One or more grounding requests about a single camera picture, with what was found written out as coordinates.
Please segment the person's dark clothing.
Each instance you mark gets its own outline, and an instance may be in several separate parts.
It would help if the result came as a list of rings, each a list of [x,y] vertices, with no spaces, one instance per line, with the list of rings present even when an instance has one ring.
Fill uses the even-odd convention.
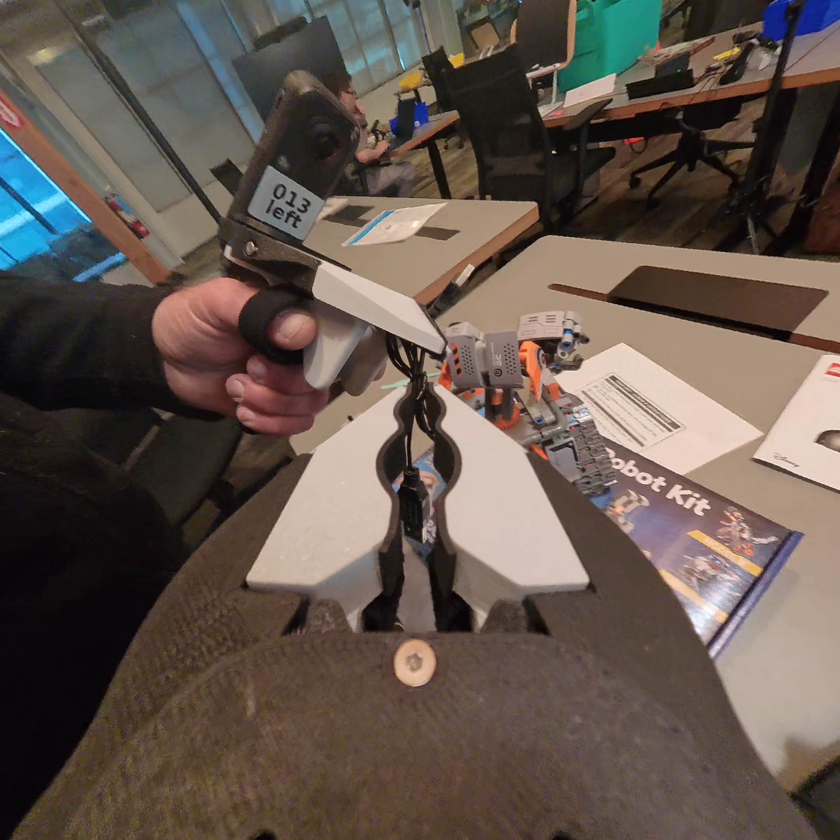
[[[287,462],[193,556],[131,474],[2,395],[2,838],[82,838],[79,804],[116,781],[137,732],[234,662],[226,699],[280,678],[305,636],[299,595],[231,582],[254,562],[311,460]]]

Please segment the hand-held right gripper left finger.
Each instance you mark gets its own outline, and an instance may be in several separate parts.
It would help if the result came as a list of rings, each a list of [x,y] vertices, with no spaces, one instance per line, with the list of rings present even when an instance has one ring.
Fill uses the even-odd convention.
[[[315,448],[247,574],[257,592],[365,607],[383,592],[380,550],[392,516],[376,457],[397,433],[394,390]]]

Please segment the black-and-white instruction booklet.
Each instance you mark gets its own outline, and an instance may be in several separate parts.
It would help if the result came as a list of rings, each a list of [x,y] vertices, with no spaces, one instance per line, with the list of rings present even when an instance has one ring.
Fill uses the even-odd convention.
[[[839,491],[839,356],[815,363],[752,459]]]

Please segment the person's left forearm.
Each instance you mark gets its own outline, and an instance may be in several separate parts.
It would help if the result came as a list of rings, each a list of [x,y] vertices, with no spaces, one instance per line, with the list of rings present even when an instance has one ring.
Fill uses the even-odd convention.
[[[167,291],[1,279],[1,391],[41,410],[186,408],[152,336]]]

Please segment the black office chair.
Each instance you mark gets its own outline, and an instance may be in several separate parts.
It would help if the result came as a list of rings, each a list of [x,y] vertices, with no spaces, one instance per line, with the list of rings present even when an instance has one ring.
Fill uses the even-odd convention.
[[[555,233],[583,207],[585,182],[616,155],[590,148],[591,122],[608,104],[597,101],[551,136],[529,86],[518,48],[449,67],[444,86],[476,158],[479,197],[533,202],[546,233]]]

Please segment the printed paper sheet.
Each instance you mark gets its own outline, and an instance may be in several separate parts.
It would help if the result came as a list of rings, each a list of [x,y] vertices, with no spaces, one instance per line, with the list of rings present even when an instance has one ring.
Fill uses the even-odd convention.
[[[404,206],[376,215],[343,243],[342,247],[388,245],[417,235],[446,203]]]

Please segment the white instruction sheet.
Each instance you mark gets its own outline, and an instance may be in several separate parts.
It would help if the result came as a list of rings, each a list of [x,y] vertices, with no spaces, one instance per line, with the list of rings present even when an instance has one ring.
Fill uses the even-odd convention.
[[[762,436],[625,343],[556,380],[589,408],[604,438],[681,475]]]

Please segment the tracked building-block toy robot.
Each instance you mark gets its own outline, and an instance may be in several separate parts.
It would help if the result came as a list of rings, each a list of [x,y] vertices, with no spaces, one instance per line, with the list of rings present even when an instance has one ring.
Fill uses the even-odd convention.
[[[559,375],[578,371],[589,339],[571,310],[520,317],[516,330],[482,332],[469,322],[444,330],[446,363],[437,382],[515,443],[547,460],[588,497],[616,482],[590,409],[564,390]]]

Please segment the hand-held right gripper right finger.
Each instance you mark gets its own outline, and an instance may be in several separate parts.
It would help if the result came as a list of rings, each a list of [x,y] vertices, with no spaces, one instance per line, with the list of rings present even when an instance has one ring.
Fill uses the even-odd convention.
[[[469,605],[590,583],[525,449],[442,390],[442,536]]]

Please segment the black monitor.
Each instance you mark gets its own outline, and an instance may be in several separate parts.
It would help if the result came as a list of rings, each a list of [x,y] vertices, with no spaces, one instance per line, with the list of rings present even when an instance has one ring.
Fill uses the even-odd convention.
[[[263,122],[292,71],[305,70],[320,82],[347,71],[326,17],[316,17],[281,42],[234,59],[233,68]]]

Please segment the green storage bin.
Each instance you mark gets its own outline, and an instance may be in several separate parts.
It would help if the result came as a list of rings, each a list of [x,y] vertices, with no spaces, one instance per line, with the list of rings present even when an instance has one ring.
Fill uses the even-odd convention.
[[[577,88],[632,67],[656,48],[661,16],[661,1],[579,1],[574,57],[560,71],[559,90]]]

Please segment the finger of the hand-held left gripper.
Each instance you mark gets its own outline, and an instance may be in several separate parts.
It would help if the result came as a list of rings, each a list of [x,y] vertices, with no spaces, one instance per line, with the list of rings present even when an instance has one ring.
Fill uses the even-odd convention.
[[[412,343],[434,355],[446,340],[423,305],[340,267],[319,267],[312,282],[315,300]]]

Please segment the person's left hand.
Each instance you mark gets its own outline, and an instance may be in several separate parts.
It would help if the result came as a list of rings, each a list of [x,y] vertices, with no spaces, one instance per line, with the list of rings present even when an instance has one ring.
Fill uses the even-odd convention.
[[[236,416],[248,431],[290,437],[329,403],[302,368],[276,364],[243,339],[238,317],[256,287],[216,278],[179,290],[154,312],[152,335],[171,391],[186,405]]]

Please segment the small blue storage bin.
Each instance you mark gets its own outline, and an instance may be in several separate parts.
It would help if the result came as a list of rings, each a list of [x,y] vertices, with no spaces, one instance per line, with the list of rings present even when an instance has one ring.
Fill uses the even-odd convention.
[[[792,1],[773,1],[763,13],[763,36],[772,41],[784,39],[789,24],[787,11]],[[839,19],[839,1],[804,1],[796,35],[822,32]]]

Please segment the blue robot kit box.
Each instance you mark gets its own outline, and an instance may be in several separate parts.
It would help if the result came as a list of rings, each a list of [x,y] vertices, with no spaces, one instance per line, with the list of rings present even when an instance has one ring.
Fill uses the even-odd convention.
[[[802,534],[612,441],[615,481],[589,495],[632,540],[717,658]]]

